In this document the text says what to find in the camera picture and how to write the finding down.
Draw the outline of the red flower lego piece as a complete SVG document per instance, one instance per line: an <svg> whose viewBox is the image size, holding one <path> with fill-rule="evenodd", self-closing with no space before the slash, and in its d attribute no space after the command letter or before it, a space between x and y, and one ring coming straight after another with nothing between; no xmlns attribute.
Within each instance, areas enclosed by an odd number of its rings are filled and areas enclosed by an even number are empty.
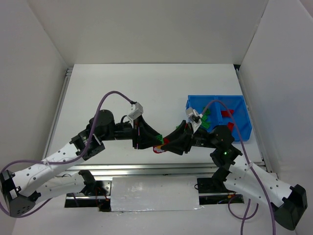
<svg viewBox="0 0 313 235"><path fill-rule="evenodd" d="M162 147L166 144L169 143L169 140L167 138L164 138L163 139L163 142L161 145L158 145L158 146L154 146L153 147L153 152L156 153L156 154L161 154L161 153L164 153L165 150L162 150Z"/></svg>

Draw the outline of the red arch lego piece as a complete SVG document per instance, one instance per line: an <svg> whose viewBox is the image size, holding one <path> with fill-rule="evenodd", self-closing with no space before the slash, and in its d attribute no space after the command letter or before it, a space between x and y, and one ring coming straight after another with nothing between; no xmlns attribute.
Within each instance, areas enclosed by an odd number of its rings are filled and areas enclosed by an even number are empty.
<svg viewBox="0 0 313 235"><path fill-rule="evenodd" d="M224 118L226 118L226 117L229 118L231 115L233 115L233 113L234 113L234 110L229 110L229 111L221 110L221 115Z"/></svg>

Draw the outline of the red lego brick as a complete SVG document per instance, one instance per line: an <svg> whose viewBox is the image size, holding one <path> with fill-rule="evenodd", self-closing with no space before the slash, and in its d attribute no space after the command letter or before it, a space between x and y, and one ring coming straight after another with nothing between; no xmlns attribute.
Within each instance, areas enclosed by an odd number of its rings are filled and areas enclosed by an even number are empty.
<svg viewBox="0 0 313 235"><path fill-rule="evenodd" d="M234 123L229 122L229 123L227 124L227 127L229 128L230 131L232 131L233 128L234 128Z"/></svg>

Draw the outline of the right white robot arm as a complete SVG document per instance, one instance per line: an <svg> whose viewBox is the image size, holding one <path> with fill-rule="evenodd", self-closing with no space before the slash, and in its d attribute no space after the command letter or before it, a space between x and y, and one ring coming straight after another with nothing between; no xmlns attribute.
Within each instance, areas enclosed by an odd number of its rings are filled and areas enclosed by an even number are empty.
<svg viewBox="0 0 313 235"><path fill-rule="evenodd" d="M241 150L233 146L234 137L226 125L217 125L211 132L183 121L169 134L163 151L178 155L188 153L191 148L212 148L210 157L218 170L212 176L213 186L227 189L251 199L259 205L270 206L270 214L275 221L288 230L295 230L308 207L306 190L291 186L266 172L251 160L247 160Z"/></svg>

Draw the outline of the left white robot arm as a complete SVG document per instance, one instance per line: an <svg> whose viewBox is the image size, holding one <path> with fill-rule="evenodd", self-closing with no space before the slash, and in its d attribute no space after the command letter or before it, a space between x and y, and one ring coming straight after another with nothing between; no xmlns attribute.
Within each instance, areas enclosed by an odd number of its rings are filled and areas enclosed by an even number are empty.
<svg viewBox="0 0 313 235"><path fill-rule="evenodd" d="M129 119L115 123L111 111L97 111L86 128L54 154L42 161L30 161L32 165L20 171L4 169L0 173L0 189L7 206L4 212L22 218L34 213L38 203L45 204L62 194L105 194L89 170L64 177L59 174L105 150L104 141L132 140L135 149L163 144L162 135L145 122L141 113Z"/></svg>

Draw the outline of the green small lego brick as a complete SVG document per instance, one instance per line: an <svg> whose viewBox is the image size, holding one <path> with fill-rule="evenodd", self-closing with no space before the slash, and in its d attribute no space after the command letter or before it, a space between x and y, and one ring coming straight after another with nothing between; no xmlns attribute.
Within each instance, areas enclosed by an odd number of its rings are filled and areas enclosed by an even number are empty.
<svg viewBox="0 0 313 235"><path fill-rule="evenodd" d="M164 144L163 136L162 136L161 134L160 134L160 135L157 135L157 136L156 136L156 139L157 139L158 141L160 141L161 144Z"/></svg>

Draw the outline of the green lego bricks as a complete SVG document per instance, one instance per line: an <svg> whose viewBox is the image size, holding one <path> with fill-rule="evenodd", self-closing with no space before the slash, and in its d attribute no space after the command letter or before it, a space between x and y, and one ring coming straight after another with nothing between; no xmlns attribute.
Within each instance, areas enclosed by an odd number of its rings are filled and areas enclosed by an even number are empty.
<svg viewBox="0 0 313 235"><path fill-rule="evenodd" d="M211 115L211 111L210 111L210 109L209 109L209 108L208 108L208 109L206 109L206 110L205 110L205 112L204 112L204 114L205 114L205 115L207 115L207 116Z"/></svg>

